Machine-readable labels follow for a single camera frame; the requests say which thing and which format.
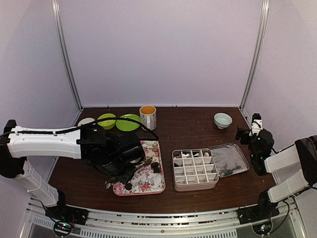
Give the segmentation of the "metal serving tongs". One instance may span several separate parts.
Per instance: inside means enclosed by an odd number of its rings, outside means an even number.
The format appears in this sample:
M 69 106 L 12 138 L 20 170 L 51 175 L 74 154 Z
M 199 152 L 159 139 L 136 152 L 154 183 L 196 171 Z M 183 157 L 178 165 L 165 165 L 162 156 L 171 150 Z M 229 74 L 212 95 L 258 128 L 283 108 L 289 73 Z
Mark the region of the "metal serving tongs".
M 145 159 L 145 161 L 142 164 L 137 165 L 136 169 L 137 171 L 143 167 L 148 166 L 152 162 L 153 158 Z M 118 182 L 117 179 L 111 178 L 109 181 L 105 182 L 105 189 L 109 189 L 111 186 L 113 186 L 116 182 Z

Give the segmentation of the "pink rabbit tin lid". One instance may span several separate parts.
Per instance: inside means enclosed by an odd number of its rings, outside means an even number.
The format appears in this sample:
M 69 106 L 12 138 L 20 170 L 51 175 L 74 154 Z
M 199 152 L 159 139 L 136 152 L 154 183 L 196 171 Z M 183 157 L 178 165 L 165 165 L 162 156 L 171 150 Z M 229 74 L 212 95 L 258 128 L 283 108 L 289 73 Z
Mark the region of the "pink rabbit tin lid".
M 247 172 L 250 165 L 236 143 L 227 143 L 210 148 L 217 174 L 220 178 Z

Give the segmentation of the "floral pink tray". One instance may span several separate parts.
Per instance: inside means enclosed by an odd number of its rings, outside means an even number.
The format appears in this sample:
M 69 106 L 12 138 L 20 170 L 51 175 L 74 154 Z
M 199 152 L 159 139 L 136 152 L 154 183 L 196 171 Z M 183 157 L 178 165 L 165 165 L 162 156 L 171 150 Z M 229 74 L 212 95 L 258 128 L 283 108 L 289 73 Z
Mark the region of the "floral pink tray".
M 145 159 L 128 184 L 117 182 L 112 190 L 117 196 L 159 194 L 165 190 L 165 179 L 158 141 L 142 141 Z

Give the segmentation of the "pink divided tin box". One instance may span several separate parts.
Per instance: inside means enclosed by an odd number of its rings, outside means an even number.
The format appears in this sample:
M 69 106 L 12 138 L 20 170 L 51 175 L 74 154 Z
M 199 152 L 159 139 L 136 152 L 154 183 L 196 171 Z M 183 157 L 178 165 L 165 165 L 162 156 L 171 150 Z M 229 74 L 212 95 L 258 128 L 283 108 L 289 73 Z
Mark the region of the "pink divided tin box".
M 208 148 L 174 150 L 172 172 L 176 191 L 196 191 L 215 188 L 219 176 Z

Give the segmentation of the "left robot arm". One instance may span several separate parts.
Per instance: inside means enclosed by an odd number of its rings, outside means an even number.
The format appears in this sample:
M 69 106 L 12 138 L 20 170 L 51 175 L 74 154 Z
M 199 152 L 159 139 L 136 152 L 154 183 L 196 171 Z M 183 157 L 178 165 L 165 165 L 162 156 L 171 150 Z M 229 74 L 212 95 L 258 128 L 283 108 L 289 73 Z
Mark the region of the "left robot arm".
M 115 181 L 128 183 L 145 152 L 135 134 L 107 135 L 95 122 L 67 129 L 23 128 L 9 120 L 0 136 L 0 174 L 15 179 L 60 220 L 71 216 L 65 195 L 44 182 L 28 162 L 29 156 L 57 156 L 88 161 Z

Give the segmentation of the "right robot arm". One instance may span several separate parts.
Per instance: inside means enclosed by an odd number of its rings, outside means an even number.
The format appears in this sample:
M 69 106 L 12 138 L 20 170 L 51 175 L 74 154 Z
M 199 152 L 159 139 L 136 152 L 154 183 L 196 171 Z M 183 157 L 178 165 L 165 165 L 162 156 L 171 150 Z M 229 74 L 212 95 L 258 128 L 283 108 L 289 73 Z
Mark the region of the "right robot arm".
M 255 122 L 252 129 L 237 127 L 235 139 L 247 145 L 252 166 L 259 176 L 272 174 L 281 169 L 300 164 L 300 168 L 282 183 L 260 193 L 258 203 L 240 210 L 243 218 L 266 219 L 273 215 L 280 201 L 317 183 L 317 137 L 315 135 L 296 140 L 288 148 L 271 155 L 274 139 L 268 130 Z

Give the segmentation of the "pale blue tea bowl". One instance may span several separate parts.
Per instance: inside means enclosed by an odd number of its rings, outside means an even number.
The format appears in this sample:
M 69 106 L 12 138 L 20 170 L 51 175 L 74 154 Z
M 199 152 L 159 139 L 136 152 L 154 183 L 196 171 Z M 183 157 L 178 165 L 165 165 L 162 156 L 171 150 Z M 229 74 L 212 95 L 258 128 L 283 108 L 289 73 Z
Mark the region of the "pale blue tea bowl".
M 214 115 L 213 119 L 215 125 L 219 129 L 228 128 L 233 122 L 232 117 L 226 113 L 217 113 Z

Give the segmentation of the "green plate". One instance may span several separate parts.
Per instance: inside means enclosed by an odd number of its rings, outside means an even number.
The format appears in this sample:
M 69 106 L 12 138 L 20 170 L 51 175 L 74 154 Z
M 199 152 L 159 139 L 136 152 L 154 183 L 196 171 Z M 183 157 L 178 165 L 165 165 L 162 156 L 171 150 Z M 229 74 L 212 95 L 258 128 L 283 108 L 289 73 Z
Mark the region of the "green plate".
M 132 119 L 137 122 L 141 122 L 141 119 L 136 114 L 125 114 L 122 115 L 120 118 Z M 124 132 L 134 131 L 140 127 L 140 125 L 136 122 L 131 122 L 127 120 L 117 120 L 116 127 Z

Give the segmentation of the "green bowl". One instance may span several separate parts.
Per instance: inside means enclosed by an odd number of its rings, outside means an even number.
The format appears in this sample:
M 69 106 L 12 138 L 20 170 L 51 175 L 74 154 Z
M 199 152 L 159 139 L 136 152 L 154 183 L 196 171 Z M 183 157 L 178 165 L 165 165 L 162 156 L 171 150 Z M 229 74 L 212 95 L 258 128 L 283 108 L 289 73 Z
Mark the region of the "green bowl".
M 103 115 L 100 115 L 98 117 L 98 120 L 108 119 L 108 118 L 116 118 L 116 115 L 111 114 L 111 113 L 103 114 Z M 115 119 L 114 120 L 103 120 L 103 121 L 98 122 L 98 125 L 103 127 L 105 130 L 110 130 L 110 129 L 114 128 L 115 124 L 116 124 Z

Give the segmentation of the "floral white mug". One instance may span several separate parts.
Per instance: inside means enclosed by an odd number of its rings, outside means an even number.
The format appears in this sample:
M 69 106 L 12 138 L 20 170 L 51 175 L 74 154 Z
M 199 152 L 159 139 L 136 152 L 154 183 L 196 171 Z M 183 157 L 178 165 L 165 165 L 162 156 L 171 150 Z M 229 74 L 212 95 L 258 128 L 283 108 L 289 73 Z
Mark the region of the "floral white mug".
M 149 130 L 157 127 L 157 109 L 152 105 L 144 105 L 139 109 L 141 123 Z

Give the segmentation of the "black white bowl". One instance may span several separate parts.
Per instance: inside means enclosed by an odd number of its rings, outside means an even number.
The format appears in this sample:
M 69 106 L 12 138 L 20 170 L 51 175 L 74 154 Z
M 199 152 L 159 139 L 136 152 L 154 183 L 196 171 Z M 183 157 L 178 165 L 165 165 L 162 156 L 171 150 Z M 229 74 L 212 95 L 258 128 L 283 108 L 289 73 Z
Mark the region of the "black white bowl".
M 88 123 L 91 123 L 91 122 L 94 122 L 95 119 L 94 118 L 84 118 L 84 119 L 81 119 L 78 123 L 77 123 L 77 126 L 82 126 L 82 125 L 85 125 L 85 124 L 88 124 Z

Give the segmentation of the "right aluminium frame post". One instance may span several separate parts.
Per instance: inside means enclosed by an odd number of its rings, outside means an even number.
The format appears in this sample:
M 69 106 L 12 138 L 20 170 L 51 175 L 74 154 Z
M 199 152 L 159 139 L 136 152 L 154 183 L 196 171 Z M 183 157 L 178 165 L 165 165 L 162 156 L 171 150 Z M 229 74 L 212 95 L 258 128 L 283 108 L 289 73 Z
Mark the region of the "right aluminium frame post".
M 250 70 L 248 73 L 247 83 L 245 86 L 244 94 L 239 106 L 239 109 L 243 112 L 246 107 L 247 99 L 249 97 L 249 94 L 251 92 L 252 84 L 255 79 L 256 71 L 258 68 L 260 56 L 261 56 L 261 50 L 264 43 L 264 38 L 266 34 L 267 29 L 267 23 L 268 23 L 268 17 L 269 17 L 269 0 L 263 0 L 262 1 L 262 7 L 261 7 L 261 14 L 259 19 L 259 27 L 258 27 L 258 33 L 254 48 L 254 53 L 252 57 L 252 62 L 250 66 Z

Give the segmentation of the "aluminium frame post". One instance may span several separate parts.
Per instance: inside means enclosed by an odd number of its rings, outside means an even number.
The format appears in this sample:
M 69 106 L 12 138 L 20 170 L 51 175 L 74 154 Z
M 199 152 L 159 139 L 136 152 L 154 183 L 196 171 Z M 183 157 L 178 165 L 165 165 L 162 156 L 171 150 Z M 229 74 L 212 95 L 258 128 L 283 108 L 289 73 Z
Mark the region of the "aluminium frame post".
M 75 105 L 77 110 L 81 111 L 83 109 L 79 93 L 76 87 L 74 75 L 72 72 L 72 67 L 71 67 L 71 62 L 70 58 L 68 55 L 68 50 L 67 50 L 67 45 L 66 45 L 66 40 L 65 40 L 65 35 L 64 35 L 64 30 L 63 30 L 63 25 L 62 25 L 62 18 L 61 18 L 61 12 L 60 12 L 60 4 L 58 0 L 52 0 L 52 7 L 53 7 L 53 15 L 54 15 L 54 20 L 55 20 L 55 25 L 56 25 L 56 30 L 57 30 L 57 37 L 59 40 L 59 45 L 60 45 L 60 50 L 61 50 L 61 56 L 62 56 L 62 61 L 63 65 L 65 68 L 66 72 L 66 77 L 70 86 L 70 90 L 72 93 L 72 96 L 75 101 Z
M 261 14 L 259 19 L 259 27 L 258 27 L 258 33 L 254 48 L 254 53 L 252 57 L 252 62 L 250 66 L 250 70 L 248 73 L 247 83 L 245 86 L 244 94 L 239 106 L 239 109 L 243 112 L 246 107 L 247 99 L 249 97 L 249 94 L 251 92 L 252 84 L 255 79 L 256 71 L 258 68 L 260 56 L 261 56 L 261 50 L 264 43 L 264 38 L 266 34 L 267 29 L 267 23 L 268 23 L 268 17 L 269 17 L 269 0 L 263 0 L 262 1 L 262 7 L 261 7 Z

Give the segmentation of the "front aluminium rail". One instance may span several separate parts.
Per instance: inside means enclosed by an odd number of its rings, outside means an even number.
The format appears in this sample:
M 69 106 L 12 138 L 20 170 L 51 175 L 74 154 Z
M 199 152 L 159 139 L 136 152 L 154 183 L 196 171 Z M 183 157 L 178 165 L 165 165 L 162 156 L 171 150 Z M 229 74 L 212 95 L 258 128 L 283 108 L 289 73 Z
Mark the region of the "front aluminium rail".
M 256 234 L 257 223 L 241 224 L 238 208 L 191 213 L 124 213 L 88 210 L 85 225 L 75 225 L 66 238 L 308 238 L 294 199 L 288 199 L 289 213 L 269 236 Z M 54 222 L 45 216 L 40 202 L 31 197 L 18 238 L 57 238 Z

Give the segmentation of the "left aluminium frame post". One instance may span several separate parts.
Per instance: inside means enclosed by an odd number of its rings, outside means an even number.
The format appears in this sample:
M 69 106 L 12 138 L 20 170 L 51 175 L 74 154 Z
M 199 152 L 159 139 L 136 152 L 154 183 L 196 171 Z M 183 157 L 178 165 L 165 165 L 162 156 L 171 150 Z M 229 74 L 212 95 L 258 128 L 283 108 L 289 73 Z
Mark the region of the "left aluminium frame post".
M 79 93 L 76 87 L 74 75 L 72 72 L 72 67 L 71 67 L 71 62 L 70 58 L 68 55 L 68 50 L 67 50 L 67 45 L 66 45 L 66 40 L 65 40 L 65 35 L 64 35 L 64 30 L 63 30 L 63 25 L 62 25 L 62 18 L 61 18 L 61 12 L 60 12 L 60 4 L 58 0 L 52 0 L 52 7 L 53 7 L 53 15 L 54 15 L 54 20 L 55 20 L 55 25 L 56 25 L 56 30 L 57 30 L 57 37 L 59 40 L 59 45 L 60 45 L 60 50 L 61 50 L 61 56 L 62 56 L 62 61 L 63 65 L 65 68 L 66 72 L 66 77 L 70 86 L 70 90 L 72 93 L 72 96 L 75 101 L 75 105 L 77 110 L 81 111 L 83 109 Z

